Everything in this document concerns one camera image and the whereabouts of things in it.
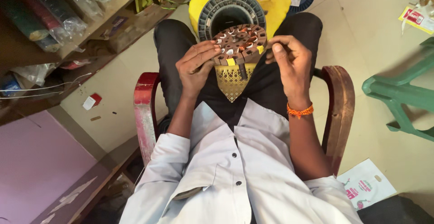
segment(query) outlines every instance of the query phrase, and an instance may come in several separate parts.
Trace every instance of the red chair armrest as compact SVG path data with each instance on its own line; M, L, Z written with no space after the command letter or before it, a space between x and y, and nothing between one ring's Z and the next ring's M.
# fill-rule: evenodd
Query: red chair armrest
M155 118L155 92L158 83L160 83L158 72L144 72L134 89L137 136L145 167L151 160L151 154L158 138L157 119Z

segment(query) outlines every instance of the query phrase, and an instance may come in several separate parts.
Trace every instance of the knee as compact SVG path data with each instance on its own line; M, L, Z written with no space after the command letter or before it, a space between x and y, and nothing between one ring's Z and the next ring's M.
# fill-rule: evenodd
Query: knee
M307 25L307 27L319 27L323 29L323 22L317 16L309 12L300 12L297 13L296 16L299 16L300 19L303 20L303 23Z
M161 35L163 33L173 33L180 28L186 26L183 22L175 19L164 19L155 26L155 35Z

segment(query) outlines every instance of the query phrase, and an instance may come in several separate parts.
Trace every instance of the wrist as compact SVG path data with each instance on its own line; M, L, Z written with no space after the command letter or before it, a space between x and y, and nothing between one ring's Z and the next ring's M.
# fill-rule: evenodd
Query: wrist
M188 91L185 89L183 89L182 93L181 93L181 98L187 99L187 100L196 101L198 99L198 96L199 96L199 92L192 92L192 91Z
M291 109L303 111L312 105L309 96L303 97L288 97L288 105Z

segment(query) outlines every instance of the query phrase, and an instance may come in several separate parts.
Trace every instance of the orange thread bracelet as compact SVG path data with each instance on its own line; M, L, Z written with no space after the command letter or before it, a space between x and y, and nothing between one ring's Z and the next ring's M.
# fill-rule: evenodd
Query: orange thread bracelet
M296 111L296 110L291 109L289 103L286 104L286 109L288 110L288 115L291 115L292 117L297 116L300 120L301 116L306 116L306 115L310 115L313 113L313 103L311 103L309 108L307 108L306 110L303 110L303 111Z

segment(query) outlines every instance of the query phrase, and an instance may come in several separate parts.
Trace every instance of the purple wall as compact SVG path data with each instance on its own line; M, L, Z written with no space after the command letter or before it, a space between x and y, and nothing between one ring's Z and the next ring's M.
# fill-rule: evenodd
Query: purple wall
M29 224L96 163L50 113L29 118L42 128L26 118L0 127L0 217L12 224Z

